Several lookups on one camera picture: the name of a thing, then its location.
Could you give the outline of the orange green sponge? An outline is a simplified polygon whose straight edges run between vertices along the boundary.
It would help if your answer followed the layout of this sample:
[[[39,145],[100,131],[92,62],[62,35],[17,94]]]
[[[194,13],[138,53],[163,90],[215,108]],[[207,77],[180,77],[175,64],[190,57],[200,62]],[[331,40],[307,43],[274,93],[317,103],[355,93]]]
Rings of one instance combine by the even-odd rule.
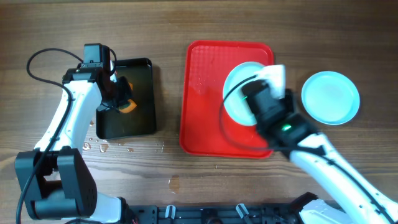
[[[130,113],[137,106],[133,100],[132,89],[133,89],[132,83],[127,82],[127,84],[123,86],[123,91],[124,91],[123,98],[118,106],[118,110],[121,113]]]

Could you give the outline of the light blue plate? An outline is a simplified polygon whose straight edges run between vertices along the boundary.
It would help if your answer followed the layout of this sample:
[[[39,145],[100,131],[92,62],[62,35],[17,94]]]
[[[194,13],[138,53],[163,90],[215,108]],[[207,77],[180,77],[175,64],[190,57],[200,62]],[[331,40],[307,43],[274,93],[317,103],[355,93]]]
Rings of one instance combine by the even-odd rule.
[[[230,71],[223,85],[223,98],[229,91],[241,81],[255,75],[256,72],[264,68],[264,65],[258,62],[244,62],[236,66]],[[256,119],[249,109],[244,95],[241,93],[241,88],[246,81],[235,89],[224,102],[224,108],[229,117],[236,123],[243,126],[254,126]]]
[[[361,103],[356,85],[333,71],[318,72],[308,78],[302,87],[301,100],[314,120],[331,126],[351,121]]]

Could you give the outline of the light blue plate top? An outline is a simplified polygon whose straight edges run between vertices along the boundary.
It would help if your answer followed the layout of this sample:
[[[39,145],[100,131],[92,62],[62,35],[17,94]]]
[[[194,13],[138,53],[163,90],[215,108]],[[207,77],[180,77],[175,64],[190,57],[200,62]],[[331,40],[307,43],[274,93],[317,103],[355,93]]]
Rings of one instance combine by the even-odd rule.
[[[264,68],[264,65],[258,62],[244,62],[236,66],[230,71],[223,85],[223,98],[229,91],[241,81],[255,75],[256,72]],[[244,95],[241,93],[241,88],[246,81],[235,89],[224,102],[224,108],[229,117],[236,123],[243,126],[254,126],[256,119],[249,109]]]

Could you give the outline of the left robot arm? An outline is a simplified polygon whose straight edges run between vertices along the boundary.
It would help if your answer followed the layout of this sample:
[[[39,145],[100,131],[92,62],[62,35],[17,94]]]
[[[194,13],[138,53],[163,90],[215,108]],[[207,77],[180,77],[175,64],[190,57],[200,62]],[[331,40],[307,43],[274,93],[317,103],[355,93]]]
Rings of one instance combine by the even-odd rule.
[[[116,77],[117,57],[103,44],[86,44],[77,68],[58,84],[62,98],[42,139],[14,163],[21,196],[16,223],[26,208],[34,220],[68,223],[137,223],[122,197],[98,192],[83,158],[83,143],[96,112],[127,114],[136,108],[132,84]]]

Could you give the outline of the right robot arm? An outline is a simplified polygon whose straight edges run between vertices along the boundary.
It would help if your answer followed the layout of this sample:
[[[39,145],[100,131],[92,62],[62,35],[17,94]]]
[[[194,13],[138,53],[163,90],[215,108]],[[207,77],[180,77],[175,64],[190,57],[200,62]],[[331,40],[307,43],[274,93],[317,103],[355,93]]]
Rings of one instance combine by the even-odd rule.
[[[269,147],[312,176],[354,223],[397,223],[397,203],[370,184],[327,136],[295,109],[292,94],[277,100],[264,80],[241,89]]]

